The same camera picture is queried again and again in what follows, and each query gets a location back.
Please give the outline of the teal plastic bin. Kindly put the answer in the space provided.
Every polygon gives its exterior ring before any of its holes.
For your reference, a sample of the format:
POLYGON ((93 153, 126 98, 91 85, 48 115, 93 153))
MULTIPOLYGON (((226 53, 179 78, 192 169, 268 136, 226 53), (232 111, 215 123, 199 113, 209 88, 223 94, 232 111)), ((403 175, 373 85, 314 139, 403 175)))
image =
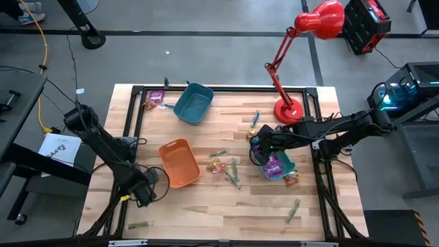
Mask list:
MULTIPOLYGON (((254 165, 256 165, 257 167, 259 167, 259 169, 263 172, 263 166, 265 166, 266 165, 266 163, 262 163, 261 161, 257 161, 255 158, 254 158, 254 156, 253 156, 253 139, 254 139, 254 137, 253 138, 251 138, 251 140, 250 140, 250 154, 249 154, 249 157, 250 157, 250 161, 254 164, 254 165)), ((285 175, 287 175, 288 173, 290 173, 291 171, 293 171, 294 169, 296 169, 296 164, 294 163, 294 162, 292 162, 292 161, 290 161, 290 159, 289 159, 289 157, 288 157, 288 155, 286 155, 286 165, 287 165, 287 171, 285 172, 285 174, 282 176, 282 177, 284 177, 285 175)))
POLYGON ((173 112, 179 120, 198 126, 213 101, 214 92, 211 88, 198 83, 188 84, 174 106, 173 112))

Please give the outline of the orange plastic bin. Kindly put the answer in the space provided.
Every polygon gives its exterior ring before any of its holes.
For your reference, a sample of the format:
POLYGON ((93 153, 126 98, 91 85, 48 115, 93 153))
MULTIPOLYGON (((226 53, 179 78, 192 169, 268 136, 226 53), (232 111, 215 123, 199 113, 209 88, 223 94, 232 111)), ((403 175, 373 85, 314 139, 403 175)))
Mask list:
POLYGON ((186 139, 176 139, 162 145, 158 155, 169 176, 171 188, 185 187, 200 177, 200 167, 186 139))

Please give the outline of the white paper sheet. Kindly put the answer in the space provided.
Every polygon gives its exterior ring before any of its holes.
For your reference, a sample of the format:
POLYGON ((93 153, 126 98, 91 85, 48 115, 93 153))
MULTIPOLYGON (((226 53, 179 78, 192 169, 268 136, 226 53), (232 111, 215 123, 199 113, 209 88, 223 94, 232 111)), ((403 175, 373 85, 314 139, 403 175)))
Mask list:
POLYGON ((73 167, 81 143, 79 137, 49 133, 45 136, 38 153, 73 167))

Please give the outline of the red desk lamp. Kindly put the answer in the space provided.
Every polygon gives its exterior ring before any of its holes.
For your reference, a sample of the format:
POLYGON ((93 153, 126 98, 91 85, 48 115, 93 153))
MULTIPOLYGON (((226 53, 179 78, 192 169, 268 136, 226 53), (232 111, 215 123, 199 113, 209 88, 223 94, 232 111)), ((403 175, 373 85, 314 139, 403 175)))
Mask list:
POLYGON ((342 31, 344 18, 344 7, 338 0, 326 0, 313 11, 299 14, 294 24, 286 29, 273 61, 264 64, 281 96, 274 105, 274 116, 282 124, 294 124, 300 121, 304 114, 302 104, 285 92, 277 75, 293 40, 307 32, 322 40, 333 39, 342 31))

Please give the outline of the gray desk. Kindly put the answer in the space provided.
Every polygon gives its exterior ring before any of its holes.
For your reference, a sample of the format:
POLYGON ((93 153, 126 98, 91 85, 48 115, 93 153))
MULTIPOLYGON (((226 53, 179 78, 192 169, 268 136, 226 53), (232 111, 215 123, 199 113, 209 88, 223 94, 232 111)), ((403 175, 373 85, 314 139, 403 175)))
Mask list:
POLYGON ((20 97, 12 100, 11 111, 0 114, 0 161, 5 156, 25 120, 39 98, 47 78, 43 75, 6 71, 0 73, 0 104, 9 98, 9 90, 18 91, 20 97))

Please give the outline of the red black tool case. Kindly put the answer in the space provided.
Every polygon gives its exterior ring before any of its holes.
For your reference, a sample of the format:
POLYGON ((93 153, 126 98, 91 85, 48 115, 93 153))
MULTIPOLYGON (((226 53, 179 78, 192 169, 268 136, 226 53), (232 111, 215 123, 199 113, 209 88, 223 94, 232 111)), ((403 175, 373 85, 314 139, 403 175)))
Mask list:
POLYGON ((371 53, 391 30, 392 21, 379 0, 350 0, 344 16, 342 34, 355 55, 371 53))

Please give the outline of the black box with hazard stripe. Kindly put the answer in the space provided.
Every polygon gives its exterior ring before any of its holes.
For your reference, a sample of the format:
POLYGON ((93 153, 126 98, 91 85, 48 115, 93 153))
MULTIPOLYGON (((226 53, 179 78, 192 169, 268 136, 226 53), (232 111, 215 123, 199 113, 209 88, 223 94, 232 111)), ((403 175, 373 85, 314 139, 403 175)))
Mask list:
POLYGON ((423 219, 414 210, 364 211, 369 236, 377 242, 431 246, 423 219))

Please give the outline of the gray metal computer stand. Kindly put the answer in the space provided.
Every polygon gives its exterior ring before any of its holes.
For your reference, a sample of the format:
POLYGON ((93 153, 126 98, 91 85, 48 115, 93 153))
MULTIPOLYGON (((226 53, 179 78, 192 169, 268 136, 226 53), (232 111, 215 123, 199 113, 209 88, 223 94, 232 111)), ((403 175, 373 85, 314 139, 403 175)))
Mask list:
POLYGON ((439 196, 439 95, 427 99, 390 123, 396 130, 386 138, 385 161, 390 164, 402 198, 439 196))

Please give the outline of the black floor stand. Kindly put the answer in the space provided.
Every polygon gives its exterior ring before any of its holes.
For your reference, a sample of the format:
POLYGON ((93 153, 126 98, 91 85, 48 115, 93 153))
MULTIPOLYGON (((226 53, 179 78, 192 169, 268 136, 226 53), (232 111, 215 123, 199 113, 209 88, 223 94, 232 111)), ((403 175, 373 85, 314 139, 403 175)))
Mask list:
POLYGON ((72 21, 86 49, 98 49, 106 42, 103 33, 89 21, 78 0, 57 0, 58 4, 72 21))

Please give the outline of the black computer with blue light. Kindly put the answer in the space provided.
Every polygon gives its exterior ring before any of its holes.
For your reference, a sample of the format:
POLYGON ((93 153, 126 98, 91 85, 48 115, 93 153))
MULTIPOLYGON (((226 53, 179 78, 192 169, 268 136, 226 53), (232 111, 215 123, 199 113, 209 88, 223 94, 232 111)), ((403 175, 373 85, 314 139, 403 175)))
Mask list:
POLYGON ((439 94, 439 62, 408 62, 368 96, 369 107, 397 118, 439 94))

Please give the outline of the person's shoe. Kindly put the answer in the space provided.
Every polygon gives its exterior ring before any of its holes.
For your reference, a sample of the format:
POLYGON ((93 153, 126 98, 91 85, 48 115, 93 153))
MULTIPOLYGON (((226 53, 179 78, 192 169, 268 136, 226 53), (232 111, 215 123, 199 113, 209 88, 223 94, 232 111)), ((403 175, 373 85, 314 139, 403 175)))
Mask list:
POLYGON ((35 22, 39 22, 46 17, 44 13, 24 12, 23 15, 18 17, 21 25, 29 25, 35 22))
POLYGON ((29 10, 30 12, 33 13, 41 13, 43 11, 43 6, 41 2, 25 2, 25 3, 19 3, 20 8, 22 9, 22 11, 27 11, 29 10))

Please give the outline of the black metal table frame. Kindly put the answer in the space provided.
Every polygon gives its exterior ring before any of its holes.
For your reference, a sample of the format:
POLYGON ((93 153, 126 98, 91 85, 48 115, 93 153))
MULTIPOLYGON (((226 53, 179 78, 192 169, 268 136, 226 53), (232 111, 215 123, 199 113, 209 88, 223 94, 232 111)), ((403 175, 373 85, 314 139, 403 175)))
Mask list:
POLYGON ((170 189, 166 178, 157 187, 158 202, 139 208, 133 201, 119 204, 108 233, 126 239, 221 239, 312 240, 324 239, 324 227, 311 148, 289 151, 300 173, 299 183, 287 188, 283 180, 268 180, 249 159, 246 132, 256 110, 261 124, 277 124, 272 111, 278 93, 268 86, 216 86, 214 98, 202 123, 191 126, 168 109, 140 109, 137 87, 114 87, 105 129, 114 136, 135 134, 146 139, 137 150, 143 166, 161 166, 158 149, 176 139, 186 139, 200 167, 200 177, 179 189, 170 189), (209 158, 222 149, 228 154, 209 158), (241 190, 222 173, 206 166, 218 158, 233 175, 231 158, 237 159, 241 190), (300 206, 289 224, 285 219, 294 205, 300 206), (154 225, 127 230, 126 225, 153 220, 154 225))

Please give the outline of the black desk leg frame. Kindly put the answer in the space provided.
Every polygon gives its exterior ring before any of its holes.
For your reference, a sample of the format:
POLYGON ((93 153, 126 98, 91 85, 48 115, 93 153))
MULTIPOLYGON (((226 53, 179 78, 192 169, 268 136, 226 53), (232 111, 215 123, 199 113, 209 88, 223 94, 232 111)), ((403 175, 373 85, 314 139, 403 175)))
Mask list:
POLYGON ((91 179, 91 175, 86 169, 80 170, 70 167, 14 143, 0 156, 0 165, 5 165, 4 177, 0 179, 0 198, 13 176, 25 179, 24 185, 6 218, 19 226, 24 225, 27 221, 27 216, 21 213, 21 209, 29 195, 27 186, 34 176, 44 172, 80 185, 88 185, 91 179))

